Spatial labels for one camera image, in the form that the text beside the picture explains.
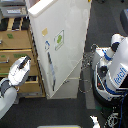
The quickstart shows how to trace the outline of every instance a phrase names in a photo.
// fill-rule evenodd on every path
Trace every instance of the label on robot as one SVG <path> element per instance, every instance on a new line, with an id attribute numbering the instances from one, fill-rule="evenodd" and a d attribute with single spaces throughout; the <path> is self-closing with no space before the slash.
<path id="1" fill-rule="evenodd" d="M 120 65 L 113 76 L 114 84 L 117 87 L 120 87 L 127 74 L 128 71 L 122 65 Z"/>

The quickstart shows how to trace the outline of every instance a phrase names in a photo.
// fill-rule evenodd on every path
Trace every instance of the sticker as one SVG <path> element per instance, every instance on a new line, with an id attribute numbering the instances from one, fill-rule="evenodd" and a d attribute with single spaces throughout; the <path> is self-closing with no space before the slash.
<path id="1" fill-rule="evenodd" d="M 27 14 L 27 11 L 26 11 L 25 7 L 22 7 L 20 12 L 21 12 L 21 15 L 26 15 Z"/>
<path id="2" fill-rule="evenodd" d="M 47 51 L 50 47 L 50 44 L 48 41 L 45 42 L 45 51 Z"/>
<path id="3" fill-rule="evenodd" d="M 1 58 L 6 58 L 6 56 L 5 55 L 1 55 Z"/>
<path id="4" fill-rule="evenodd" d="M 58 50 L 64 44 L 64 30 L 62 30 L 55 38 L 55 50 Z"/>
<path id="5" fill-rule="evenodd" d="M 14 58 L 20 58 L 20 57 L 24 57 L 27 56 L 27 54 L 13 54 Z"/>
<path id="6" fill-rule="evenodd" d="M 13 35 L 12 34 L 7 34 L 9 39 L 13 39 Z"/>
<path id="7" fill-rule="evenodd" d="M 45 29 L 42 31 L 42 35 L 45 36 L 45 35 L 47 35 L 47 34 L 48 34 L 48 30 L 47 30 L 47 28 L 45 28 Z"/>
<path id="8" fill-rule="evenodd" d="M 20 14 L 21 11 L 20 9 L 14 9 L 14 10 L 7 10 L 8 14 Z"/>

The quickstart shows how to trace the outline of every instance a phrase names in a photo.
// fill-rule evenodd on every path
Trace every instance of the white panel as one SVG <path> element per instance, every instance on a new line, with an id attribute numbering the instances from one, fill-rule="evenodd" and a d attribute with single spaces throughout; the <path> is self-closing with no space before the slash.
<path id="1" fill-rule="evenodd" d="M 90 8 L 91 2 L 88 3 L 87 0 L 42 0 L 29 9 L 40 68 L 45 78 L 44 86 L 50 97 L 83 57 Z M 59 35 L 64 39 L 64 44 L 56 50 L 55 41 L 56 38 L 59 41 Z M 47 51 L 46 41 L 50 44 Z M 48 52 L 55 71 L 55 91 L 52 90 L 53 76 Z"/>

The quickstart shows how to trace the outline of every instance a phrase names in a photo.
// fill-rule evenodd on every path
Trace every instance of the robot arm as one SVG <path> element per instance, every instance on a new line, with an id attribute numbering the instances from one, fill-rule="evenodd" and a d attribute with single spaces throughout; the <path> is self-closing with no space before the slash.
<path id="1" fill-rule="evenodd" d="M 13 86 L 9 85 L 9 79 L 4 78 L 0 82 L 0 119 L 5 115 L 9 108 L 14 103 L 17 91 Z"/>
<path id="2" fill-rule="evenodd" d="M 17 90 L 14 86 L 21 86 L 25 83 L 30 71 L 30 57 L 18 59 L 10 68 L 8 78 L 0 81 L 0 119 L 13 105 Z"/>

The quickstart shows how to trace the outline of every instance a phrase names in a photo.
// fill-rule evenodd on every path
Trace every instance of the wooden cabinet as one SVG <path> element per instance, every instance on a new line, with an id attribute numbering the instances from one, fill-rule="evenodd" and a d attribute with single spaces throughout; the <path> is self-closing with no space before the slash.
<path id="1" fill-rule="evenodd" d="M 20 57 L 28 55 L 31 58 L 31 68 L 28 80 L 19 87 L 20 97 L 45 97 L 43 81 L 37 61 L 37 53 L 32 41 L 30 30 L 0 31 L 0 79 L 7 77 L 12 64 Z"/>

